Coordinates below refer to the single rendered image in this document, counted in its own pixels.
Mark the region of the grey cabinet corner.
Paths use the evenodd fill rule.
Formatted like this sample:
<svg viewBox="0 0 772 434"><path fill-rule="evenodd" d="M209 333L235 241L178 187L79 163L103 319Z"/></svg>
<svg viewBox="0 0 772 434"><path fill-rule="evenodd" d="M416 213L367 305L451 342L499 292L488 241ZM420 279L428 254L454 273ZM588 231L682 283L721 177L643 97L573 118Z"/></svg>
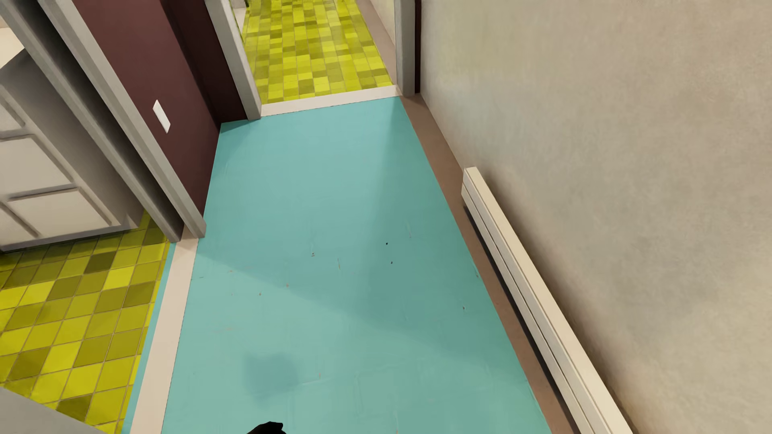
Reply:
<svg viewBox="0 0 772 434"><path fill-rule="evenodd" d="M56 410L0 388L0 434L105 434Z"/></svg>

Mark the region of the white baseboard heater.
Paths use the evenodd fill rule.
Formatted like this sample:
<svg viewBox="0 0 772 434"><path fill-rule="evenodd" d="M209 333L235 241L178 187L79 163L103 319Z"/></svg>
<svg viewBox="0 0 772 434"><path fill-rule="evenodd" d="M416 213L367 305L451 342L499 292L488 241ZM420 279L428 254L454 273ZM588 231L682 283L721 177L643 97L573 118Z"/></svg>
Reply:
<svg viewBox="0 0 772 434"><path fill-rule="evenodd" d="M476 167L461 195L581 434L633 434Z"/></svg>

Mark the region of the white panelled door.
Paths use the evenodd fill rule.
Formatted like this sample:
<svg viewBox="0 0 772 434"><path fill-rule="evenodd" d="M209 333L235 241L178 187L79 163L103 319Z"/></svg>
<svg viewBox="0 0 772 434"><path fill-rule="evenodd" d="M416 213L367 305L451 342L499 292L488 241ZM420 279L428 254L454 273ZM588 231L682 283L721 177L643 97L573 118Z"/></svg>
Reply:
<svg viewBox="0 0 772 434"><path fill-rule="evenodd" d="M21 49L0 67L0 251L135 229L141 203Z"/></svg>

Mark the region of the grey door frame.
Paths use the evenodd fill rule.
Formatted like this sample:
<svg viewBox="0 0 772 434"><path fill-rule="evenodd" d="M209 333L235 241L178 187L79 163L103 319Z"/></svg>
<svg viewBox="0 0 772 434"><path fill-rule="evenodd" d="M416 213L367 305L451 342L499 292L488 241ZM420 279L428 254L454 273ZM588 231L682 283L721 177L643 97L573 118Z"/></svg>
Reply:
<svg viewBox="0 0 772 434"><path fill-rule="evenodd" d="M160 2L0 0L2 24L163 234L204 237L218 127Z"/></svg>
<svg viewBox="0 0 772 434"><path fill-rule="evenodd" d="M407 96L371 0L204 0L245 118Z"/></svg>

